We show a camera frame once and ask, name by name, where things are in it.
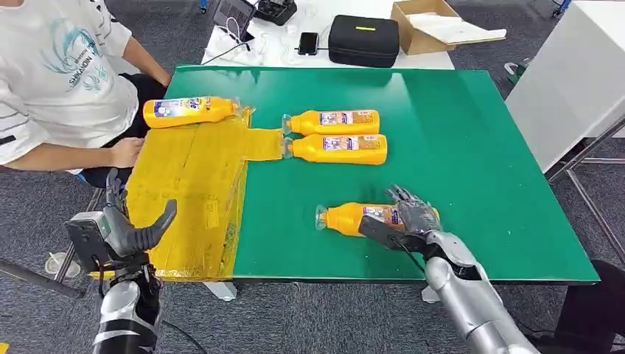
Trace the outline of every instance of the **white t-shirt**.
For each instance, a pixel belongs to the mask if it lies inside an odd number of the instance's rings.
[[[129,39],[102,0],[0,6],[0,165],[44,142],[99,148],[130,127],[136,88],[107,60]]]

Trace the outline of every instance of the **black pants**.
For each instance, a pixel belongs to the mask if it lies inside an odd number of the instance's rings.
[[[124,138],[145,137],[150,127],[147,126],[143,117],[143,105],[148,100],[159,100],[163,98],[163,96],[165,95],[165,91],[167,90],[167,88],[163,87],[158,81],[145,74],[121,74],[120,76],[128,79],[136,87],[137,98],[139,98],[139,110],[134,117],[133,124],[121,135],[102,146],[103,148],[110,148],[115,145],[119,140]],[[80,175],[90,185],[98,188],[104,188],[106,187],[106,176],[110,171],[111,167],[86,168],[80,173]],[[128,181],[128,177],[130,177],[130,173],[132,171],[132,168],[119,169],[119,173],[117,176],[119,179],[122,180],[122,185],[126,184],[126,182]]]

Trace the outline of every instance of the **black cable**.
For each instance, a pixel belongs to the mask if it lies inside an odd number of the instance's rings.
[[[93,256],[99,267],[98,294],[100,299],[104,299],[104,267],[97,256]]]
[[[163,325],[166,325],[168,327],[171,327],[175,330],[177,330],[178,332],[182,333],[187,339],[189,339],[190,342],[192,342],[193,344],[195,344],[195,346],[204,354],[208,354],[208,352],[202,347],[202,345],[200,343],[198,343],[198,341],[196,341],[195,339],[193,339],[193,337],[191,337],[187,332],[181,330],[178,326],[176,326],[175,324],[171,324],[167,321],[163,321]]]
[[[391,240],[393,240],[397,245],[399,245],[399,247],[401,247],[404,252],[411,258],[411,260],[414,262],[414,265],[423,273],[425,274],[425,269],[423,269],[423,267],[421,267],[421,265],[419,264],[419,262],[416,261],[416,259],[414,258],[414,256],[412,255],[412,253],[410,251],[408,251],[408,249],[406,248],[406,246],[402,245],[393,235],[389,235],[388,236]]]
[[[212,62],[213,60],[215,60],[215,59],[217,59],[217,58],[219,58],[219,57],[222,57],[222,56],[224,56],[224,55],[228,54],[229,52],[232,52],[232,51],[233,51],[233,50],[235,50],[236,48],[238,48],[238,47],[240,47],[240,46],[243,46],[243,45],[247,45],[247,44],[248,44],[248,42],[241,42],[241,43],[237,44],[236,46],[233,46],[232,48],[230,48],[230,49],[226,50],[225,52],[223,52],[223,53],[219,54],[218,56],[213,57],[213,58],[211,58],[211,59],[208,59],[207,61],[203,62],[203,63],[202,63],[202,64],[200,64],[200,65],[206,65],[206,64],[208,64],[208,63]]]
[[[556,333],[556,331],[555,331],[555,330],[546,330],[546,329],[543,329],[543,328],[539,328],[538,330],[535,330],[534,328],[529,327],[528,325],[526,325],[525,323],[523,323],[523,321],[521,321],[518,317],[516,317],[516,316],[515,316],[515,315],[513,315],[512,313],[510,313],[510,317],[512,317],[512,318],[513,318],[516,322],[518,322],[518,323],[519,323],[519,325],[522,325],[523,327],[525,327],[527,330],[529,330],[529,331],[530,331],[530,332],[532,332],[532,333],[536,333],[536,334],[538,334],[538,333],[545,333],[545,332],[546,332],[546,333],[553,333],[553,334],[555,334],[555,333]],[[567,336],[575,337],[575,338],[577,338],[577,339],[581,339],[581,340],[583,340],[583,341],[595,342],[595,340],[594,340],[594,339],[592,339],[592,338],[590,338],[590,337],[586,337],[586,336],[580,335],[580,334],[578,334],[578,333],[565,332],[565,331],[563,331],[563,330],[558,330],[558,331],[557,331],[557,333],[561,333],[561,334],[565,334],[565,335],[567,335]],[[623,343],[623,342],[619,342],[619,341],[615,341],[615,342],[613,342],[613,343],[612,343],[612,345],[621,345],[621,346],[625,346],[625,343]]]

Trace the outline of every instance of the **person's hand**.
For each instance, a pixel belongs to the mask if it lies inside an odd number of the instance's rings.
[[[439,215],[429,203],[396,184],[387,189],[386,193],[397,203],[399,217],[406,231],[415,235],[423,235],[428,231],[442,230]]]
[[[135,165],[141,152],[143,139],[124,138],[111,147],[111,166],[117,168],[129,168]]]
[[[169,73],[162,69],[157,75],[154,76],[154,80],[158,81],[158,83],[166,88],[170,85],[172,77]]]

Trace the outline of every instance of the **bottle label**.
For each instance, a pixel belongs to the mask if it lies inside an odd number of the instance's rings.
[[[402,219],[399,217],[399,211],[393,205],[389,206],[365,206],[363,207],[363,216],[368,215],[372,218],[383,222],[390,226],[403,226]]]
[[[201,98],[182,98],[179,100],[159,100],[154,103],[154,115],[161,118],[182,117],[197,114],[202,104]],[[210,97],[206,98],[206,107],[210,106]]]
[[[373,110],[365,111],[333,111],[319,114],[320,125],[373,123]]]
[[[324,150],[375,150],[379,148],[380,141],[375,135],[324,137]]]

